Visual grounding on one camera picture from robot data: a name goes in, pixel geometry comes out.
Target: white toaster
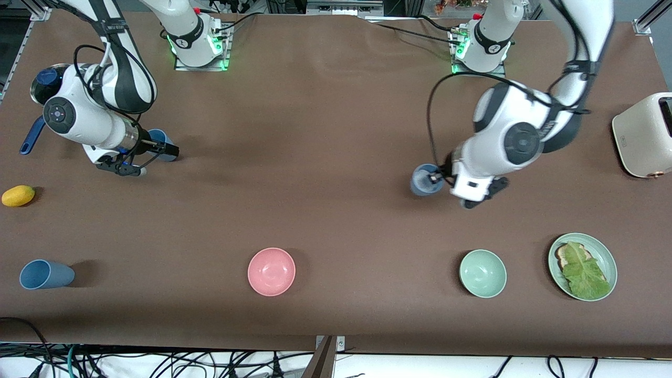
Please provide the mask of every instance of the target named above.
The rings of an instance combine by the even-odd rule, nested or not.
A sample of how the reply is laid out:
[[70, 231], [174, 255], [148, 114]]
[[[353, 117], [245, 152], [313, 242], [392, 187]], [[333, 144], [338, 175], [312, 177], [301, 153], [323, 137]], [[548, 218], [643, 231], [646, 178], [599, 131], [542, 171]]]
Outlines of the white toaster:
[[672, 171], [672, 92], [656, 93], [612, 120], [623, 166], [636, 177]]

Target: blue cup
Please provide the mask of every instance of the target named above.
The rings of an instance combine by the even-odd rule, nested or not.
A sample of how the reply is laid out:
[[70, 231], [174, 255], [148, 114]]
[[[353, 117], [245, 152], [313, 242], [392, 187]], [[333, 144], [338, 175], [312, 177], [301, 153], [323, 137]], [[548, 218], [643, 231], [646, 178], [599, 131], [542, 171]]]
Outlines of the blue cup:
[[67, 265], [47, 260], [33, 260], [21, 269], [19, 282], [24, 289], [53, 289], [68, 286], [75, 271]]
[[[147, 132], [149, 133], [149, 136], [152, 137], [154, 142], [164, 142], [168, 143], [169, 145], [173, 144], [173, 141], [170, 140], [165, 131], [161, 130], [160, 128], [153, 128], [151, 130], [147, 130]], [[153, 152], [150, 152], [149, 154], [152, 156], [156, 155]], [[173, 161], [177, 159], [177, 156], [161, 154], [157, 159], [161, 159], [163, 161]]]
[[416, 196], [429, 196], [444, 187], [443, 178], [436, 183], [429, 179], [429, 175], [439, 171], [434, 164], [423, 164], [415, 168], [411, 176], [411, 192]]

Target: bread slice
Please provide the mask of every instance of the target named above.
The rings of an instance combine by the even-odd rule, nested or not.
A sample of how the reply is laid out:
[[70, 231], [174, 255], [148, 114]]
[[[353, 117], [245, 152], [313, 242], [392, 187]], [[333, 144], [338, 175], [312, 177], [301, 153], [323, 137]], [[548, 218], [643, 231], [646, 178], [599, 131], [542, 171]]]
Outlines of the bread slice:
[[[593, 258], [593, 255], [590, 254], [586, 250], [585, 245], [579, 244], [579, 248], [581, 251], [585, 254], [586, 260]], [[558, 248], [558, 250], [555, 252], [555, 256], [558, 258], [558, 263], [560, 264], [560, 269], [564, 269], [564, 267], [568, 264], [567, 259], [564, 257], [564, 251], [567, 249], [567, 244], [563, 244], [562, 247]], [[607, 280], [607, 277], [604, 276], [604, 273], [602, 273], [602, 279]]]

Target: lettuce leaf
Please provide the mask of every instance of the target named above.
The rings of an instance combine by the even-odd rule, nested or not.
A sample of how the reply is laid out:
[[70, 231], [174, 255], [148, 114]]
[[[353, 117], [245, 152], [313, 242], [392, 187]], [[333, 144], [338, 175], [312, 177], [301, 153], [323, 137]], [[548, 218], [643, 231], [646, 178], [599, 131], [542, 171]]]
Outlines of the lettuce leaf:
[[607, 295], [611, 287], [604, 279], [595, 258], [586, 258], [579, 243], [570, 241], [564, 250], [567, 265], [562, 274], [569, 282], [572, 294], [582, 299], [599, 299]]

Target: green plate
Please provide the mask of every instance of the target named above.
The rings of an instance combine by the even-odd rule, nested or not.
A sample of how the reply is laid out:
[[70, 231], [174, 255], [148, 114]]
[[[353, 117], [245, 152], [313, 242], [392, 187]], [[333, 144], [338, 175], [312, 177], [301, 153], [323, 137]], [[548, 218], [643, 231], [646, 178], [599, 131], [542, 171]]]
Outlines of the green plate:
[[496, 254], [487, 250], [474, 250], [460, 263], [460, 281], [473, 295], [492, 298], [504, 290], [506, 268]]
[[[567, 244], [570, 241], [575, 241], [581, 243], [586, 247], [586, 250], [593, 255], [593, 258], [597, 260], [597, 265], [604, 273], [607, 282], [609, 283], [610, 290], [602, 298], [598, 299], [583, 299], [579, 298], [576, 295], [572, 294], [569, 290], [569, 283], [567, 279], [562, 275], [560, 270], [560, 263], [558, 258], [555, 256], [555, 252], [558, 248], [562, 247], [563, 244]], [[566, 233], [563, 236], [560, 236], [553, 242], [553, 245], [550, 246], [550, 251], [548, 252], [548, 269], [550, 270], [550, 275], [555, 280], [555, 283], [566, 292], [572, 298], [576, 298], [581, 301], [594, 302], [601, 299], [605, 299], [609, 294], [614, 291], [616, 286], [616, 279], [618, 278], [618, 271], [616, 270], [616, 262], [612, 253], [602, 244], [599, 240], [595, 239], [590, 235], [584, 233]]]

